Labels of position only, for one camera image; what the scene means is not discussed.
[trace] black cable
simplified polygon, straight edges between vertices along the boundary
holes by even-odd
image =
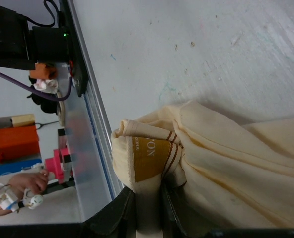
[[[50,3],[50,4],[54,7],[54,9],[55,9],[56,12],[57,12],[57,15],[59,14],[59,9],[58,9],[57,5],[53,2],[53,0],[44,0],[44,1],[43,1],[43,5],[44,5],[44,7],[46,8],[46,10],[49,12],[49,14],[50,14],[50,15],[52,16],[52,18],[53,18],[53,23],[52,23],[52,24],[50,24],[50,25],[41,24],[41,23],[35,22],[35,21],[32,20],[31,18],[25,16],[25,18],[27,19],[27,21],[30,21],[31,23],[33,23],[33,24],[35,24],[35,25],[37,25],[37,26],[42,26],[42,27],[53,27],[53,26],[56,24],[56,18],[55,18],[55,16],[54,16],[54,14],[51,12],[51,10],[50,10],[50,8],[49,8],[47,2]]]

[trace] white table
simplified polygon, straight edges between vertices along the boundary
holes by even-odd
[[[191,99],[240,124],[294,116],[294,0],[70,0],[69,4],[77,14],[74,20],[91,75],[85,97],[97,117],[108,170],[103,171],[97,157],[91,160],[95,149],[93,141],[87,142],[89,132],[81,130],[83,139],[71,139],[78,147],[74,161],[95,172],[88,175],[95,184],[83,182],[78,187],[89,189],[92,196],[104,193],[97,195],[96,208],[88,204],[94,198],[81,195],[87,216],[111,199],[104,175],[112,178],[114,193],[120,189],[111,168],[108,134],[109,125],[114,130],[123,118],[135,119]],[[70,100],[84,104],[75,95]],[[88,124],[82,107],[76,115]],[[81,151],[88,153],[80,156]]]

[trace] cable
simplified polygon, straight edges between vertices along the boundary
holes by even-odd
[[[56,18],[54,16],[54,14],[51,12],[47,2],[49,2],[55,9],[55,11],[57,12],[57,15],[59,15],[59,9],[57,7],[57,5],[53,2],[53,0],[44,0],[43,1],[43,5],[44,7],[46,8],[46,10],[49,12],[49,14],[52,16],[53,18],[53,23],[50,24],[50,25],[45,25],[45,24],[41,24],[41,23],[38,23],[38,22],[35,22],[34,20],[32,20],[31,18],[27,17],[27,16],[24,16],[26,18],[27,21],[30,21],[31,23],[37,25],[37,26],[42,26],[42,27],[53,27],[55,24],[56,24]]]
[[[36,90],[36,89],[32,89],[32,88],[28,87],[27,85],[25,85],[25,84],[23,84],[23,83],[20,83],[19,81],[15,80],[15,79],[13,79],[13,78],[11,78],[11,77],[9,77],[9,76],[3,74],[3,73],[0,73],[0,78],[3,78],[3,79],[5,79],[5,80],[7,80],[7,81],[9,81],[9,82],[11,82],[11,83],[14,83],[14,84],[17,85],[17,86],[19,86],[19,87],[21,87],[21,88],[23,88],[23,89],[25,89],[25,90],[27,90],[27,91],[29,91],[29,92],[35,94],[35,95],[38,95],[39,97],[42,97],[42,98],[45,98],[45,99],[48,99],[48,100],[50,100],[50,101],[54,101],[54,102],[61,102],[61,101],[64,101],[65,99],[67,99],[67,98],[69,97],[69,95],[70,95],[70,93],[71,93],[72,77],[69,77],[68,92],[67,92],[67,94],[66,94],[64,97],[62,97],[62,98],[54,98],[54,97],[52,97],[52,96],[50,96],[50,95],[47,95],[46,93],[42,93],[42,92],[40,92],[40,91],[38,91],[38,90]]]

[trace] white wall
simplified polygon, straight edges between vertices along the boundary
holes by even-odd
[[[15,10],[20,14],[29,16],[36,22],[51,24],[52,18],[43,6],[42,0],[0,0],[0,5]],[[17,69],[1,68],[0,72],[30,86],[29,72]],[[28,99],[31,93],[0,78],[0,117],[34,114],[36,122],[47,123],[57,121],[55,114],[46,114],[40,106]],[[42,159],[53,156],[53,150],[57,148],[57,129],[59,124],[53,124],[38,130],[40,138],[40,152]]]

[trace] orange cloth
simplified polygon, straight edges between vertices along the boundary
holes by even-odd
[[[57,69],[55,67],[49,67],[44,63],[36,63],[36,69],[30,71],[30,78],[34,79],[55,79],[58,76]]]

